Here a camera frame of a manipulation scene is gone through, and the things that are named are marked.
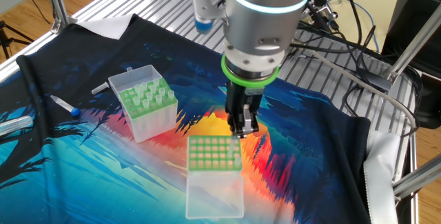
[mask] pipette tip box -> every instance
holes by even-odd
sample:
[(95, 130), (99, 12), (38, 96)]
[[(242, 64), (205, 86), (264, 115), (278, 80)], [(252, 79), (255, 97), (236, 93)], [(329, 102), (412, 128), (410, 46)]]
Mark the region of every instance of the pipette tip box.
[(137, 143), (176, 127), (178, 100), (152, 65), (128, 68), (109, 82)]
[(185, 216), (242, 218), (244, 215), (240, 139), (190, 136), (187, 141), (187, 205)]

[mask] clear plastic lid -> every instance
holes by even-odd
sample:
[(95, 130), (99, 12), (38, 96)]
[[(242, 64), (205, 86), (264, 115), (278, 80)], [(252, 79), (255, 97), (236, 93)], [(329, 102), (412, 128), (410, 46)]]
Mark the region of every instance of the clear plastic lid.
[(0, 135), (15, 132), (21, 128), (27, 128), (34, 125), (31, 116), (23, 116), (10, 121), (0, 123)]
[(242, 176), (187, 177), (188, 219), (242, 218), (243, 214)]

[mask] blue cable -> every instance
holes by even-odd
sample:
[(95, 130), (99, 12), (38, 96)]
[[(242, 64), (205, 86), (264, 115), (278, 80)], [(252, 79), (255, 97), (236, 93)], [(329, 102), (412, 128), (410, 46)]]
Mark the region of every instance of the blue cable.
[[(328, 0), (327, 2), (326, 2), (326, 4), (327, 4), (327, 6), (329, 7), (329, 9), (331, 9), (331, 7), (329, 6), (329, 2), (330, 1), (333, 1), (333, 0)], [(359, 8), (361, 8), (362, 10), (364, 10), (365, 12), (366, 12), (366, 14), (369, 16), (369, 18), (371, 19), (371, 22), (372, 22), (372, 26), (374, 26), (375, 24), (373, 23), (373, 18), (372, 18), (372, 16), (371, 16), (371, 14), (369, 14), (369, 12), (365, 9), (365, 8), (363, 8), (360, 4), (358, 4), (358, 3), (354, 3), (355, 5), (357, 5)], [(378, 46), (378, 42), (377, 42), (377, 37), (375, 36), (375, 32), (373, 33), (373, 42), (375, 43), (375, 46), (377, 47), (377, 53), (380, 53), (380, 47)]]

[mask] black cloth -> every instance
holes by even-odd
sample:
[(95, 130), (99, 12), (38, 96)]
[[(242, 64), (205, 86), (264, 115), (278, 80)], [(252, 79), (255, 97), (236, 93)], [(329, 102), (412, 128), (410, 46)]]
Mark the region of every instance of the black cloth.
[[(227, 134), (221, 56), (133, 17), (119, 40), (71, 25), (0, 83), (0, 121), (34, 127), (0, 137), (5, 223), (191, 223), (186, 138)], [(135, 143), (108, 77), (152, 64), (178, 99), (176, 129)], [(74, 118), (50, 95), (81, 110)], [(241, 141), (245, 216), (237, 223), (369, 223), (363, 162), (369, 120), (324, 95), (276, 80), (260, 132)]]

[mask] green ring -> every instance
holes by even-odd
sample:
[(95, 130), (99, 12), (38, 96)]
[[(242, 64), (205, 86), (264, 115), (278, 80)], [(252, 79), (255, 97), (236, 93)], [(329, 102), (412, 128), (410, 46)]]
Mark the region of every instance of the green ring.
[(265, 79), (262, 81), (247, 81), (247, 80), (244, 80), (244, 79), (232, 74), (228, 70), (227, 65), (225, 64), (225, 55), (222, 56), (222, 61), (220, 62), (220, 66), (222, 67), (223, 73), (225, 74), (225, 76), (227, 76), (227, 78), (229, 80), (231, 80), (233, 83), (236, 83), (238, 85), (241, 85), (241, 86), (249, 88), (249, 89), (258, 89), (258, 88), (263, 88), (263, 87), (269, 85), (274, 80), (276, 80), (277, 74), (279, 71), (279, 67), (277, 67), (276, 71), (268, 79)]

